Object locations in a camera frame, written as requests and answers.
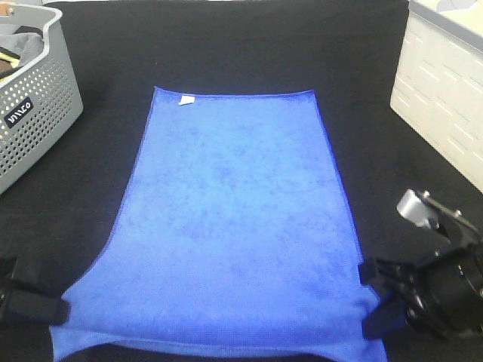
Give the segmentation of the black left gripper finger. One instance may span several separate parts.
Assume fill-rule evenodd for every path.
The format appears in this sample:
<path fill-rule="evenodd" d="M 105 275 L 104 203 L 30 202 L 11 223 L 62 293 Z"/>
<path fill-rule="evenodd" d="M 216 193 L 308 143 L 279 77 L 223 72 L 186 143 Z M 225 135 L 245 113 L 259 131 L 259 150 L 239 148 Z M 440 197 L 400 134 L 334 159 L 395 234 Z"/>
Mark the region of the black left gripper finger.
<path fill-rule="evenodd" d="M 16 267 L 19 263 L 18 256 L 4 256 L 1 258 L 1 286 L 19 287 L 20 281 L 16 275 Z"/>
<path fill-rule="evenodd" d="M 4 292 L 4 325 L 64 324 L 69 316 L 69 303 L 26 290 Z"/>

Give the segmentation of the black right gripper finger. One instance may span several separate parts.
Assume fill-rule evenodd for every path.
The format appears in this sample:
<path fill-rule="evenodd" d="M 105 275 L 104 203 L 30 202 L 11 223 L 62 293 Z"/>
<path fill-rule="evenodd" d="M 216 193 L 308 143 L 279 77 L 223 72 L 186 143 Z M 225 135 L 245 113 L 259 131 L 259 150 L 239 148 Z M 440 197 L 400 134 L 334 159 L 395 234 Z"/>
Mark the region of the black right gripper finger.
<path fill-rule="evenodd" d="M 399 299 L 385 299 L 362 321 L 362 335 L 366 340 L 382 339 L 405 325 L 405 304 Z"/>
<path fill-rule="evenodd" d="M 389 262 L 383 259 L 369 258 L 358 265 L 360 284 L 365 287 L 386 286 L 386 267 Z"/>

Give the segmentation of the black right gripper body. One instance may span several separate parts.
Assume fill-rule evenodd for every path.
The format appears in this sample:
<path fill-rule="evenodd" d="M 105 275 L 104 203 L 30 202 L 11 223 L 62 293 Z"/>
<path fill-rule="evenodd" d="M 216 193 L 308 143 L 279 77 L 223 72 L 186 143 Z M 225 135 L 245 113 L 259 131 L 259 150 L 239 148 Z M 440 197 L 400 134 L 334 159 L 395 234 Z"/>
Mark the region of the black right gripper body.
<path fill-rule="evenodd" d="M 451 242 L 425 262 L 389 262 L 386 299 L 405 304 L 406 326 L 437 339 L 482 336 L 482 236 L 440 229 Z"/>

